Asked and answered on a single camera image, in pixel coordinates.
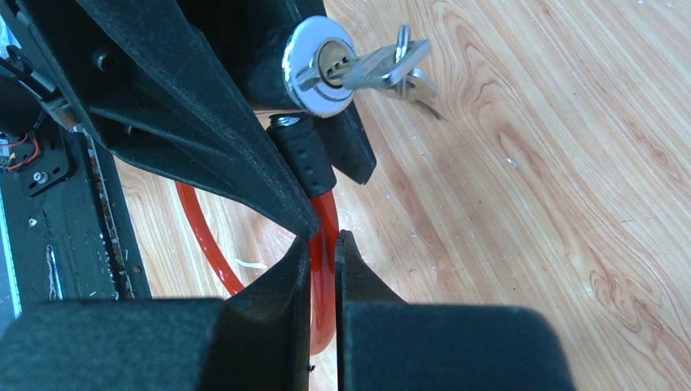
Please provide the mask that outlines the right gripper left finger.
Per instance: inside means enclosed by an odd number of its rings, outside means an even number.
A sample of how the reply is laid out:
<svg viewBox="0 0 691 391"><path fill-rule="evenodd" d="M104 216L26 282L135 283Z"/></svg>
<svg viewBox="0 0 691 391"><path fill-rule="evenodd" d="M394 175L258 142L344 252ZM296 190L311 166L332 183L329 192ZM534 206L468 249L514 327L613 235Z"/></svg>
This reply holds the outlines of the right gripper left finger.
<svg viewBox="0 0 691 391"><path fill-rule="evenodd" d="M309 251L234 297L53 301L1 340L4 390L305 390Z"/></svg>

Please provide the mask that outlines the silver key with ring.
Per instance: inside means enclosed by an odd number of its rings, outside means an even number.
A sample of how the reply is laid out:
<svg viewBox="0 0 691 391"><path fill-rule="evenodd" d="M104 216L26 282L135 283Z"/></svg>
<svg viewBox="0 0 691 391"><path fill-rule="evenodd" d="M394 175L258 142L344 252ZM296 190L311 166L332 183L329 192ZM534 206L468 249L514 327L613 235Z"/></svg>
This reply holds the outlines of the silver key with ring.
<svg viewBox="0 0 691 391"><path fill-rule="evenodd" d="M327 80L347 90L379 90L413 103L442 121L442 113L434 106L438 86L417 67L430 50L428 39L413 40L411 25L403 24L393 45L382 46L367 55L345 57L327 72Z"/></svg>

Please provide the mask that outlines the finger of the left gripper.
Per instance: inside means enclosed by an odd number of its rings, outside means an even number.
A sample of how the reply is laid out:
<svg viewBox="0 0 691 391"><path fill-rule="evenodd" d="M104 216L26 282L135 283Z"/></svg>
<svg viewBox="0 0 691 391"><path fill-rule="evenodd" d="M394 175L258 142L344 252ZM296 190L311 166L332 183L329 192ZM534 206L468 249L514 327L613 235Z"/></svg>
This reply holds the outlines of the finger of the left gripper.
<svg viewBox="0 0 691 391"><path fill-rule="evenodd" d="M18 1L43 108L134 167L249 206L309 239L319 219L175 1Z"/></svg>
<svg viewBox="0 0 691 391"><path fill-rule="evenodd" d="M352 38L322 1L180 1L255 111L315 117L332 165L364 184L376 158L338 71L354 64Z"/></svg>

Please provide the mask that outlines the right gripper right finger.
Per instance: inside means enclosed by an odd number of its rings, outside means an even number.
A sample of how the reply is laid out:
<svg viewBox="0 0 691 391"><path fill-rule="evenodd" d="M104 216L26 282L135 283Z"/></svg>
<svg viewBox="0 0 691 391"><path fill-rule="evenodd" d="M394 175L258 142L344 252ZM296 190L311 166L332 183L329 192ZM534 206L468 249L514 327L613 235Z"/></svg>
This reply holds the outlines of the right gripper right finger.
<svg viewBox="0 0 691 391"><path fill-rule="evenodd" d="M336 246L341 390L572 390L547 319L513 305L412 304L363 260L350 231Z"/></svg>

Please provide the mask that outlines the red cable lock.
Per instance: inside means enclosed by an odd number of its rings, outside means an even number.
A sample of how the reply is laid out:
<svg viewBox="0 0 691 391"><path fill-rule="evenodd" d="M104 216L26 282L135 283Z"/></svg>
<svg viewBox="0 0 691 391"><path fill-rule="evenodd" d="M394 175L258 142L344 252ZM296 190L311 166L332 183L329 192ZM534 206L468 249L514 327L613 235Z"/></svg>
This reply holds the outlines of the red cable lock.
<svg viewBox="0 0 691 391"><path fill-rule="evenodd" d="M337 180L332 159L319 136L319 120L329 119L351 103L327 72L345 57L355 55L352 40L334 20L310 16L279 35L283 83L299 113L271 117L269 135L295 174L319 217L321 227L309 242L312 320L310 353L326 349L336 332L337 208L332 194Z"/></svg>

